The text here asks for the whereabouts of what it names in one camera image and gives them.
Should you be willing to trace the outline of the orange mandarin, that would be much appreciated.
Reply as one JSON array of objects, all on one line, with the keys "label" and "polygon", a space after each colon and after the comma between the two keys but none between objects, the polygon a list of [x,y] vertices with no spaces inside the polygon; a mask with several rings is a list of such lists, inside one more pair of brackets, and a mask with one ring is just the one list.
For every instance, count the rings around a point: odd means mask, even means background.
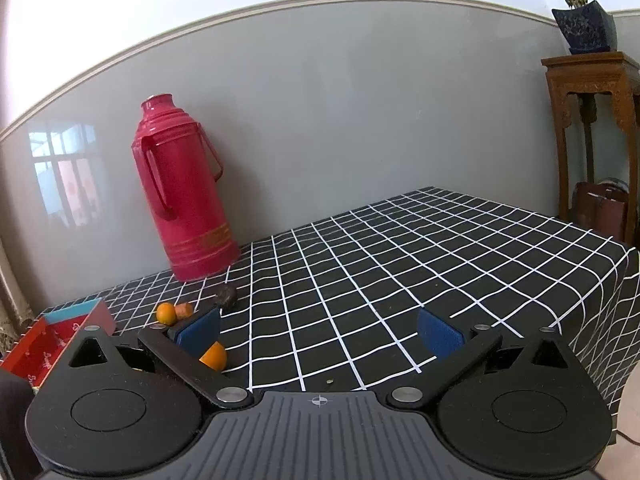
[{"label": "orange mandarin", "polygon": [[174,325],[177,322],[175,306],[171,302],[162,302],[155,311],[157,322],[165,326]]},{"label": "orange mandarin", "polygon": [[227,350],[219,341],[214,342],[200,357],[201,363],[217,373],[224,371],[227,367],[227,361]]}]

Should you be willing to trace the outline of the small orange-red fruit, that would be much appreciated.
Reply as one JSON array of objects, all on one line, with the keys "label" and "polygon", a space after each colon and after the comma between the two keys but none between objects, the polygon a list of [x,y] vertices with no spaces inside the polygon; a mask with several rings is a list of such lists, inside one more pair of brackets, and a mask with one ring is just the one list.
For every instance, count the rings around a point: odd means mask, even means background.
[{"label": "small orange-red fruit", "polygon": [[190,316],[194,313],[194,309],[192,304],[188,302],[184,302],[183,304],[175,304],[175,314],[178,321],[185,320],[186,318],[190,318]]}]

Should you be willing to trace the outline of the dark brown passion fruit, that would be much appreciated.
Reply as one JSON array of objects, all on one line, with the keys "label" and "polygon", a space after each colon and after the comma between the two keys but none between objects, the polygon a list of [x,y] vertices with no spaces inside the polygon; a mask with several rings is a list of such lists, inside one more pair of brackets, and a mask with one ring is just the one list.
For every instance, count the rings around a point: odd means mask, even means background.
[{"label": "dark brown passion fruit", "polygon": [[221,310],[232,309],[238,301],[238,291],[228,283],[219,284],[214,288],[213,300]]}]

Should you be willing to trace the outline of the black white grid tablecloth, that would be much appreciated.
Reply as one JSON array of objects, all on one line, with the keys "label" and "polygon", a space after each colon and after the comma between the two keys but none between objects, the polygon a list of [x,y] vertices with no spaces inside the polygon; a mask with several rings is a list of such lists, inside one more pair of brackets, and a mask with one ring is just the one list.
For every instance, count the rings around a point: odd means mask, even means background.
[{"label": "black white grid tablecloth", "polygon": [[639,359],[639,254],[521,208],[422,188],[247,244],[191,283],[158,272],[103,289],[117,333],[164,301],[201,307],[228,283],[227,375],[250,390],[371,389],[424,372],[431,311],[458,330],[561,334],[610,408]]}]

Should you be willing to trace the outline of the red cardboard fruit box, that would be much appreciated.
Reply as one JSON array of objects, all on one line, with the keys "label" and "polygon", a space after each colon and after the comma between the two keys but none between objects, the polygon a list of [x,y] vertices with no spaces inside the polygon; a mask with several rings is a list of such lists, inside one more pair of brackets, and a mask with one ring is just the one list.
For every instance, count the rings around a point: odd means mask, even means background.
[{"label": "red cardboard fruit box", "polygon": [[2,370],[38,390],[76,334],[89,325],[103,328],[107,335],[115,331],[115,320],[102,298],[41,315],[2,359]]}]

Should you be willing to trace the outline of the red thermos flask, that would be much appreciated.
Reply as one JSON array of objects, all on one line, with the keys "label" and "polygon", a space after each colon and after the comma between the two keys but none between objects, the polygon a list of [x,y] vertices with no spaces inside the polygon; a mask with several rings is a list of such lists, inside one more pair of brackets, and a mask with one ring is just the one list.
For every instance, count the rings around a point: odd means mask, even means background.
[{"label": "red thermos flask", "polygon": [[217,192],[224,163],[171,94],[141,108],[131,149],[171,270],[182,282],[219,273],[240,256]]}]

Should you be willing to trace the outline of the dark blue flower pot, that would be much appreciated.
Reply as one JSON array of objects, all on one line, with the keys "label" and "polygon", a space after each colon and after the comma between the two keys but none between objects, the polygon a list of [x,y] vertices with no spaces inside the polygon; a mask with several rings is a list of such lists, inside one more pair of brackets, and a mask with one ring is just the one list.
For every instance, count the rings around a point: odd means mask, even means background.
[{"label": "dark blue flower pot", "polygon": [[571,54],[615,52],[617,30],[614,18],[597,0],[576,9],[552,10]]}]

